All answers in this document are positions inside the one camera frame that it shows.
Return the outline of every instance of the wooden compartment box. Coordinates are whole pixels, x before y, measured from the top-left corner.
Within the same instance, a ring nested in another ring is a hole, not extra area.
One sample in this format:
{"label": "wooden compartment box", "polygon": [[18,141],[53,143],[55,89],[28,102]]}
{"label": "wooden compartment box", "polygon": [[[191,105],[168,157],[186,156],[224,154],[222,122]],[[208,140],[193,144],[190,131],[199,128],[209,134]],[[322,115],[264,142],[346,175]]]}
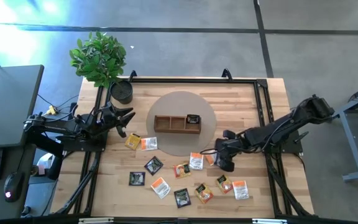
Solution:
{"label": "wooden compartment box", "polygon": [[156,133],[199,134],[201,132],[201,118],[198,124],[189,124],[186,122],[186,116],[155,115],[154,131]]}

